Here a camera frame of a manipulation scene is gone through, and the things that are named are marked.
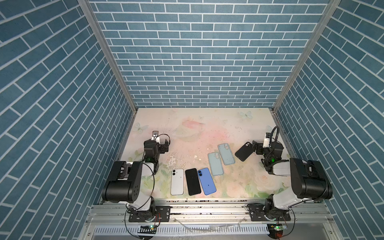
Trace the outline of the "blue phone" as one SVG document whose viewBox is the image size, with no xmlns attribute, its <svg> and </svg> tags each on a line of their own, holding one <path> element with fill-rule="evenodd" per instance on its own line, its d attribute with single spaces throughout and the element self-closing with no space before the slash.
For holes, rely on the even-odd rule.
<svg viewBox="0 0 384 240">
<path fill-rule="evenodd" d="M 208 168 L 203 168 L 201 170 L 198 170 L 198 177 L 199 177 L 203 192 L 206 196 L 211 195 L 217 191 L 212 175 Z"/>
</svg>

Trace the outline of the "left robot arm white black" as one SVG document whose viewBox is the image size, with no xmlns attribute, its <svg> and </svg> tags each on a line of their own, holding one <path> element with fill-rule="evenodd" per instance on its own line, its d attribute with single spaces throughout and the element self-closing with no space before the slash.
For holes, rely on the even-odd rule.
<svg viewBox="0 0 384 240">
<path fill-rule="evenodd" d="M 155 215 L 155 200 L 140 191 L 143 170 L 148 170 L 154 177 L 159 169 L 159 157 L 169 151 L 171 141 L 160 143 L 160 138 L 144 142 L 144 155 L 141 161 L 128 163 L 116 161 L 107 177 L 102 190 L 105 202 L 126 204 L 130 214 Z"/>
</svg>

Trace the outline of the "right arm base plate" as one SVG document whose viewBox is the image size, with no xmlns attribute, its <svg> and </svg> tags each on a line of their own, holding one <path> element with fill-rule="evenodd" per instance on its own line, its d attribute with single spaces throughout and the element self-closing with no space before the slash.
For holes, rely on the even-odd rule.
<svg viewBox="0 0 384 240">
<path fill-rule="evenodd" d="M 275 221 L 290 221 L 291 216 L 288 210 L 280 210 L 270 208 L 262 204 L 248 204 L 246 210 L 249 212 L 252 222 L 275 222 Z"/>
</svg>

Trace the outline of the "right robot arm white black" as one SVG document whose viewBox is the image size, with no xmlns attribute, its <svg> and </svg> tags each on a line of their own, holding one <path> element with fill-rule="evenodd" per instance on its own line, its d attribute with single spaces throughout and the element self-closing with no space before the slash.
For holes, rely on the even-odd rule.
<svg viewBox="0 0 384 240">
<path fill-rule="evenodd" d="M 247 206 L 253 222 L 290 220 L 289 211 L 293 207 L 308 201 L 328 200 L 333 196 L 331 183 L 320 162 L 297 158 L 283 160 L 283 149 L 280 142 L 266 146 L 253 141 L 253 150 L 263 156 L 262 164 L 267 173 L 291 180 L 290 187 L 269 195 L 264 204 Z"/>
</svg>

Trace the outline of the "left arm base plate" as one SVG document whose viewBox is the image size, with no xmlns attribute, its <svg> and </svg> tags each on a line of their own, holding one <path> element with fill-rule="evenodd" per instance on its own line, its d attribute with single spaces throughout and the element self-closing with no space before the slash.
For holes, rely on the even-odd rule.
<svg viewBox="0 0 384 240">
<path fill-rule="evenodd" d="M 144 223 L 150 222 L 154 217 L 158 217 L 161 223 L 169 222 L 171 214 L 170 206 L 150 206 L 146 211 L 132 211 L 129 213 L 130 223 Z"/>
</svg>

